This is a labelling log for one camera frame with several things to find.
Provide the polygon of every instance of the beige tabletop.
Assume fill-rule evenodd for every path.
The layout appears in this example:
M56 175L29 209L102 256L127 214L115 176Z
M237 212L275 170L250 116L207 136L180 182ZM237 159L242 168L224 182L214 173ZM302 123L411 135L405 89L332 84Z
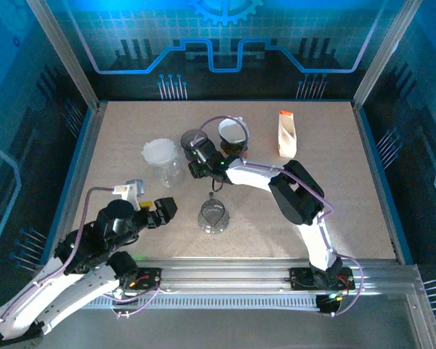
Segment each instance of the beige tabletop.
M278 155L278 111L294 112L297 154L336 212L327 219L336 249L358 258L395 258L363 144L350 103L303 102L109 102L87 173L83 197L92 186L113 186L141 178L141 201L173 196L176 217L166 226L143 230L125 249L133 257L295 257L308 258L297 228L280 213L271 193L246 185L226 185L215 197L230 213L228 229L204 233L197 224L208 199L211 179L185 180L168 189L142 157L146 142L170 138L177 145L184 132L212 116L242 116L250 129L252 161L285 164ZM218 121L204 131L219 147ZM115 196L94 193L87 220ZM73 228L81 219L79 203Z

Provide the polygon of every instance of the purple cable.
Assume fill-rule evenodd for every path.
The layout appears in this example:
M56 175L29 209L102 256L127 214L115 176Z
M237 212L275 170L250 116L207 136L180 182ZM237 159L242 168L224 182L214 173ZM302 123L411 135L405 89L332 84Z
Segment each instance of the purple cable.
M352 300L352 302L349 303L349 305L347 307L345 307L344 309L342 309L341 311L339 311L337 313L331 313L331 317L342 315L346 311L348 311L351 307L353 307L353 305L357 302L358 298L360 297L360 293L362 293L362 291L363 291L363 277L364 277L362 267L361 267L360 263L355 258L352 258L352 257L349 257L349 256L344 256L343 254L339 254L337 252L334 252L334 254L337 257L340 257L342 259L350 260L351 262L354 262L358 266L358 270L360 271L360 286L358 287L358 292L355 295L355 297Z
M323 238L323 242L325 243L326 248L336 254L336 251L334 251L332 245L328 243L328 237L326 236L325 230L323 229L321 224L319 224L318 227L320 227L321 237Z
M142 307L134 310L131 313L121 314L121 312L120 313L115 312L115 310L113 308L111 310L116 314L117 317L124 316L125 318L128 318L131 315L136 315L137 313L140 313L141 311L146 309L146 307L155 299L155 297L157 297L158 293L160 292L160 287L157 287L156 289L157 289L157 291L155 292L155 294Z
M235 123L239 124L239 126L241 126L241 127L242 127L242 130L244 131L244 134L245 134L245 136L246 136L246 140L244 141L244 146L242 147L241 154L239 155L239 157L241 158L241 160L243 160L244 153L245 153L246 150L247 150L247 141L249 140L249 134L247 133L247 130L246 130L245 126L243 125L243 123L240 122L238 119L233 118L232 116L228 116L228 115L215 116L215 117L213 117L213 118L208 119L207 121L205 121L205 122L202 124L202 126L200 126L200 128L198 129L198 132L197 132L197 134L195 135L194 140L192 141L192 144L195 145L195 142L196 142L196 140L197 140L197 137L198 137L199 133L202 131L202 129L203 129L207 124L209 124L210 122L215 121L215 120L223 120L223 119L233 120Z
M6 321L9 314L12 312L12 310L15 309L17 304L19 304L22 300L24 300L27 296L38 290L43 284L45 284L48 280L51 278L54 278L59 273L63 272L71 263L74 256L76 255L77 249L79 248L79 244L81 243L81 237L82 237L82 230L84 228L84 223L86 221L87 217L87 210L89 208L89 198L93 191L101 190L101 191L113 191L113 188L103 188L103 187L93 187L90 188L89 191L86 194L86 200L84 202L84 209L82 211L81 216L81 223L79 224L78 233L76 234L76 240L74 241L74 248L71 251L70 255L68 256L66 262L63 263L61 267L59 267L56 271L53 273L50 273L48 276L42 278L41 280L38 280L34 283L33 286L26 289L12 304L9 305L9 307L3 312L3 314L0 316L0 326L3 321Z

